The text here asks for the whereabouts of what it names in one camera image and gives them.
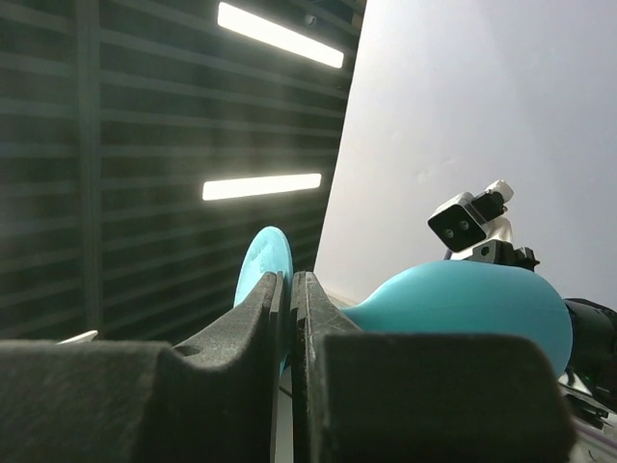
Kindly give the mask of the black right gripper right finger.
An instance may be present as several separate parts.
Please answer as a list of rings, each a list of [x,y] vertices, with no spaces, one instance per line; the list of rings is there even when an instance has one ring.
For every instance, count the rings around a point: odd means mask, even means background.
[[[294,276],[298,462],[565,462],[577,441],[545,355],[495,335],[360,330]]]

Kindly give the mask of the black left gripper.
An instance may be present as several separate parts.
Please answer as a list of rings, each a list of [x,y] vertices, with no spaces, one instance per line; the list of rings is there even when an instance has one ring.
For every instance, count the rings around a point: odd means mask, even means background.
[[[584,298],[563,298],[535,273],[529,248],[500,247],[500,263],[517,270],[501,316],[508,333],[536,342],[576,415],[616,412],[616,312]]]

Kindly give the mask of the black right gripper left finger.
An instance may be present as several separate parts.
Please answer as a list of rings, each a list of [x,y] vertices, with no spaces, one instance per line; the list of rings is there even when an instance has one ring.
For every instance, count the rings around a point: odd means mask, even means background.
[[[270,462],[283,281],[178,345],[1,345],[5,462]]]

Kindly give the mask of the light blue wine glass back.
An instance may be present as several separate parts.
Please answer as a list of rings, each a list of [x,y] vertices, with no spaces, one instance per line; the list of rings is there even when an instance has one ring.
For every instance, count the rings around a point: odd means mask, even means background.
[[[532,341],[556,377],[567,368],[574,330],[565,302],[536,273],[516,266],[442,259],[406,269],[365,300],[337,308],[321,286],[312,300],[323,328],[405,335],[497,335]]]

